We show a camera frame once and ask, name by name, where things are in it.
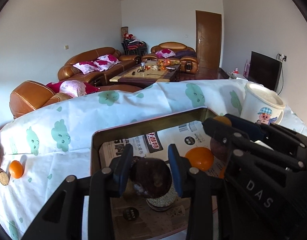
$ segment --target television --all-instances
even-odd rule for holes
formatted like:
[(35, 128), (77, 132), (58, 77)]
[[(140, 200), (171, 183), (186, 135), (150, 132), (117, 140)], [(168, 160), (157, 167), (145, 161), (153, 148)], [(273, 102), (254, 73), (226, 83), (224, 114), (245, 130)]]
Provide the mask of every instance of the television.
[(252, 51), (248, 80), (277, 92), (282, 63)]

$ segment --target mandarin orange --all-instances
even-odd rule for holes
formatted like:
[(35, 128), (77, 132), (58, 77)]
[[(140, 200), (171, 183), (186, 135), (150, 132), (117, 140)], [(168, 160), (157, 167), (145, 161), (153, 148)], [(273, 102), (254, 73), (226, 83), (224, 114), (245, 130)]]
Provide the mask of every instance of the mandarin orange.
[(189, 150), (185, 157), (189, 160), (191, 166), (202, 171), (207, 171), (211, 168), (214, 156), (206, 147), (195, 147)]
[(232, 126), (231, 121), (228, 117), (217, 115), (213, 119), (215, 119), (219, 122), (223, 122), (226, 125)]
[(225, 171), (226, 171), (226, 166), (223, 167), (218, 175), (218, 178), (224, 179), (225, 178)]
[(23, 175), (23, 166), (19, 161), (12, 161), (9, 165), (9, 172), (12, 177), (19, 179)]

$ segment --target purple blanket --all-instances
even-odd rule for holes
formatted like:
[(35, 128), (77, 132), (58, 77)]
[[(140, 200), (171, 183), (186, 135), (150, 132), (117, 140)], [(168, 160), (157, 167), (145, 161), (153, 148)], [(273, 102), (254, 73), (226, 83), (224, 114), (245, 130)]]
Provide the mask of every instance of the purple blanket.
[(194, 51), (191, 50), (181, 50), (176, 52), (175, 56), (171, 56), (171, 57), (175, 57), (178, 59), (181, 59), (182, 57), (196, 57), (196, 53)]

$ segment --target leather sofa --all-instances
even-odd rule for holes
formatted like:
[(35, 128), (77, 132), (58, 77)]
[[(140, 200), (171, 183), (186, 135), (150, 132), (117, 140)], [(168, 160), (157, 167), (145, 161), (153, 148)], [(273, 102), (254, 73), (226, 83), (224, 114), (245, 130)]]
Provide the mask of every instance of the leather sofa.
[[(111, 67), (110, 69), (102, 72), (93, 71), (87, 74), (83, 74), (79, 69), (75, 68), (74, 65), (78, 62), (83, 61), (94, 61), (98, 57), (112, 54), (118, 58), (121, 63), (118, 63)], [(112, 47), (104, 47), (89, 50), (83, 53), (80, 53), (71, 59), (69, 59), (65, 65), (60, 68), (58, 71), (58, 79), (62, 80), (79, 80), (87, 82), (95, 87), (105, 86), (108, 84), (109, 80), (114, 76), (124, 72), (125, 70), (137, 65), (140, 63), (141, 58), (138, 55), (121, 55), (119, 50), (116, 50)]]
[[(183, 51), (183, 50), (190, 50), (190, 51), (195, 51), (193, 48), (186, 46), (185, 44), (179, 43), (179, 42), (164, 42), (160, 43), (157, 46), (153, 46), (151, 48), (151, 53), (144, 55), (142, 57), (142, 60), (158, 60), (157, 55), (155, 54), (156, 52), (162, 50), (162, 49), (170, 49), (173, 52), (178, 52), (178, 51)], [(196, 57), (182, 57), (180, 59), (181, 67), (180, 71), (182, 72), (187, 72), (187, 73), (192, 73), (195, 74), (198, 71), (198, 59)]]
[[(113, 85), (98, 87), (101, 91), (121, 90), (124, 92), (137, 92), (139, 87), (130, 85)], [(14, 119), (54, 103), (71, 99), (67, 94), (55, 93), (47, 86), (35, 82), (25, 81), (16, 87), (10, 94), (9, 107)]]

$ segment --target coffee table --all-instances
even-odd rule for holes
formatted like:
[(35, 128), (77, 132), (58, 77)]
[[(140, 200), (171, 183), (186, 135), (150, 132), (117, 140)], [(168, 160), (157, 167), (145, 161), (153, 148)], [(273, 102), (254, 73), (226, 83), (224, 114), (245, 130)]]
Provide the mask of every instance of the coffee table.
[[(151, 66), (157, 64), (157, 61), (147, 61), (146, 65)], [(172, 65), (175, 70), (145, 70), (137, 72), (140, 64), (118, 74), (110, 79), (111, 84), (128, 84), (141, 88), (146, 88), (156, 82), (177, 82), (180, 77), (180, 64)]]

